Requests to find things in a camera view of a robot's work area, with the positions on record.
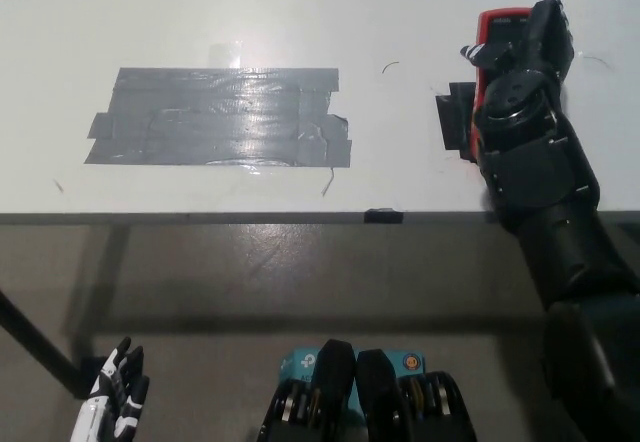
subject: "small debris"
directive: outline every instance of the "small debris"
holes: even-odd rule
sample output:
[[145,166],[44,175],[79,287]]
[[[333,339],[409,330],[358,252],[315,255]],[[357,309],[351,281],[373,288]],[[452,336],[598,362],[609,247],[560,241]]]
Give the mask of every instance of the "small debris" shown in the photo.
[[333,167],[331,167],[331,178],[329,179],[329,182],[327,182],[327,185],[324,186],[324,189],[322,189],[322,196],[324,197],[325,195],[327,195],[327,191],[329,190],[329,187],[331,187],[331,184],[333,183],[333,179],[336,178],[336,174],[333,171]]
[[60,193],[64,194],[64,188],[60,185],[60,182],[58,182],[56,179],[53,179],[53,183],[56,184],[56,187],[58,187]]
[[399,63],[400,63],[400,61],[396,61],[396,62],[391,62],[390,64],[385,65],[384,69],[382,69],[382,73],[384,74],[389,67],[391,67],[392,65],[399,64]]
[[583,59],[591,59],[591,60],[597,60],[598,62],[604,64],[604,66],[609,69],[611,72],[613,72],[613,67],[611,66],[611,64],[609,64],[609,62],[607,62],[604,59],[601,59],[600,57],[596,57],[594,55],[583,55],[582,56]]

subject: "concrete floor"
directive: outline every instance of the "concrete floor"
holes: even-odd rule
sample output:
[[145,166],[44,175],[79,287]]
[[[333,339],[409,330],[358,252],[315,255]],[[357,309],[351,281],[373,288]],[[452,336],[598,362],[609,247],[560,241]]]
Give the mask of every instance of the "concrete floor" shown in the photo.
[[[3,290],[66,353],[144,345],[139,442],[255,440],[282,356],[329,337],[426,353],[480,441],[579,440],[547,395],[541,309],[495,225],[3,227],[0,247]],[[79,403],[3,332],[0,386],[0,440],[68,440]]]

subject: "white and black robotic hand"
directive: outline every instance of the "white and black robotic hand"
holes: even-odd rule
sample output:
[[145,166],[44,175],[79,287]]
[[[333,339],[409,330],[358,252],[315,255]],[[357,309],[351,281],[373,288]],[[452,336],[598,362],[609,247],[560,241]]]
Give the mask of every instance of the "white and black robotic hand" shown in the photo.
[[142,374],[144,352],[138,347],[127,352],[126,337],[111,352],[82,404],[71,442],[131,442],[149,389]]

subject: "red multimeter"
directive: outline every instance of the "red multimeter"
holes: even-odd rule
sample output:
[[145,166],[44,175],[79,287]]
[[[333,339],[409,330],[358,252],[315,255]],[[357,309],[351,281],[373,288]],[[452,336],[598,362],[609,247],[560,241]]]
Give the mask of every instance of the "red multimeter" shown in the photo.
[[[531,8],[513,8],[489,10],[480,14],[478,18],[478,39],[476,44],[487,44],[492,42],[511,42],[516,45],[522,38],[522,30],[529,20]],[[477,69],[476,71],[476,93],[473,101],[473,112],[484,102],[484,93],[487,86],[496,77],[496,73],[490,70]],[[477,160],[478,155],[478,129],[471,117],[471,153]]]

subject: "white table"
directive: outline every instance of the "white table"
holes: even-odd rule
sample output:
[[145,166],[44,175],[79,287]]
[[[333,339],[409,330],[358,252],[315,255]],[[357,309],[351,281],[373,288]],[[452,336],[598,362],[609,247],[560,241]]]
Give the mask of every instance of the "white table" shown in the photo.
[[[0,221],[405,222],[481,214],[477,167],[446,152],[434,96],[474,80],[460,57],[479,12],[536,0],[0,0]],[[568,114],[602,186],[601,211],[640,211],[640,0],[565,0],[578,57]],[[336,67],[351,168],[92,166],[96,112],[121,67]],[[390,62],[399,64],[382,69]]]

